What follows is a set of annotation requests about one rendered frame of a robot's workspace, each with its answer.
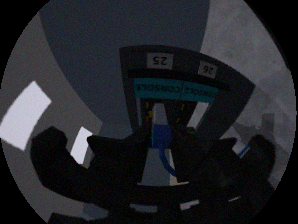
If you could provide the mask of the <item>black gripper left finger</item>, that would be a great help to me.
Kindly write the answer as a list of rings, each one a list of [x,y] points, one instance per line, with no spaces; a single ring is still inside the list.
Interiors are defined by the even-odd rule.
[[[109,159],[125,161],[132,165],[137,183],[141,183],[146,157],[148,157],[150,139],[152,139],[153,120],[142,125],[126,139],[112,139],[92,135],[86,137],[86,143],[94,155],[109,157]]]

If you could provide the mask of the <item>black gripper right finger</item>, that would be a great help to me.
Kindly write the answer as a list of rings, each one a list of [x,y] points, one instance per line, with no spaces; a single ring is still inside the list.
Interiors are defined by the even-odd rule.
[[[201,163],[204,163],[206,157],[212,153],[226,151],[237,144],[237,137],[229,137],[223,140],[201,140],[197,139],[192,133],[184,131],[178,127],[176,123],[170,123],[170,131],[172,131],[172,141],[169,147],[172,149],[172,159],[174,161],[174,169],[176,169],[177,183],[188,183],[189,175],[192,175]]]

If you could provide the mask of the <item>blue cable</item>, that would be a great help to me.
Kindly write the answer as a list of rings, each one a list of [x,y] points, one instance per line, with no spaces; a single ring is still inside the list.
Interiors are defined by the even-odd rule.
[[[176,172],[174,172],[172,165],[169,165],[164,152],[164,149],[168,148],[170,141],[172,141],[172,131],[170,131],[170,125],[166,123],[164,103],[154,103],[153,111],[149,111],[149,117],[153,117],[153,149],[160,148],[160,160],[164,164],[164,168],[170,175],[176,177]],[[243,148],[238,156],[241,157],[249,147],[250,145],[246,144],[246,148]]]

